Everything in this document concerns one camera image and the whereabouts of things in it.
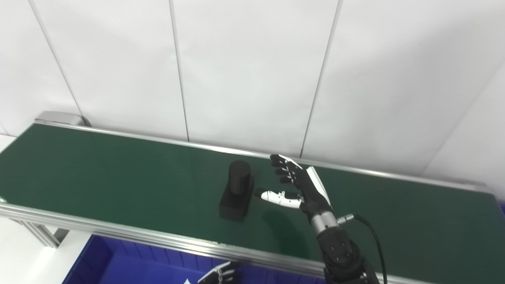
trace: white wall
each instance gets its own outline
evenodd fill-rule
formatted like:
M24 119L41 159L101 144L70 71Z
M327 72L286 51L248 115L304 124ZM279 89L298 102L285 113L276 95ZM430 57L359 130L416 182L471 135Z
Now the white wall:
M345 1L303 157L419 175L505 58L505 2Z
M423 175L485 181L505 201L505 64L478 95Z
M503 197L505 2L344 0L332 35L337 3L2 1L0 132L67 111Z
M79 113L28 1L0 1L0 124L19 135L44 110Z
M190 140L299 155L335 9L175 0Z
M92 126L187 139L167 0L33 0Z

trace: robotic hand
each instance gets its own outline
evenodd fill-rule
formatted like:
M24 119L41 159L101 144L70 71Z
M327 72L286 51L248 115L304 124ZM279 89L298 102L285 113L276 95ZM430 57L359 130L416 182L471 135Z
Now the robotic hand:
M309 223L316 231L316 239L323 253L326 282L379 284L374 270L361 255L358 246L340 227L341 223L355 216L348 215L338 220L335 218L328 194L315 168L309 167L304 170L295 161L283 155L274 154L270 159L272 166L277 168L275 173L281 176L281 183L291 182L299 193L257 190L255 195L281 206L300 208L307 215Z
M238 283L234 278L235 269L240 266L239 262L228 261L220 264L207 272L196 284L234 284ZM187 279L184 284L191 284Z

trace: blue bin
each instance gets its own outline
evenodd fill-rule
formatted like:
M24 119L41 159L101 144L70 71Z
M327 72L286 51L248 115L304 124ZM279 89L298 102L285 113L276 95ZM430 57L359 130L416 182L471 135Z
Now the blue bin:
M196 283L225 260L92 235L63 284ZM242 284L325 284L323 279L244 264Z

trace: black object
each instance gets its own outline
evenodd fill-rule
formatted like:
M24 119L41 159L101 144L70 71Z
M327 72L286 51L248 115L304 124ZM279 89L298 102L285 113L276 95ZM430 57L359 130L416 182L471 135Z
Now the black object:
M236 269L240 266L238 261L228 261L212 268L196 284L236 284L238 282L238 273Z
M372 234L374 235L375 244L377 245L377 250L379 251L380 264L382 267L382 277L384 278L384 280L382 282L384 284L387 284L386 264L384 263L384 256L382 255L382 248L380 246L379 237L377 236L377 233L375 232L374 228L372 227L372 224L367 219L361 217L358 214L353 214L353 215L354 215L354 219L358 220L359 222L361 222L365 226L367 226L370 229L370 231L372 231Z
M219 203L219 215L242 220L247 212L254 178L251 167L244 161L235 161L228 167L228 183Z
M327 228L317 241L323 253L327 284L379 284L373 268L342 227Z

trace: robotic finger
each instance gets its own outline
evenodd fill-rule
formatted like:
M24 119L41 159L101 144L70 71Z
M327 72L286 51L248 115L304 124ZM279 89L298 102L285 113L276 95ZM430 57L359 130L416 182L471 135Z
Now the robotic finger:
M196 284L232 284L238 281L235 269L240 266L240 262L228 261L220 264L207 272ZM184 284L191 284L187 279Z
M301 196L291 192L275 192L259 188L255 190L254 195L265 201L288 208L299 209L301 204Z

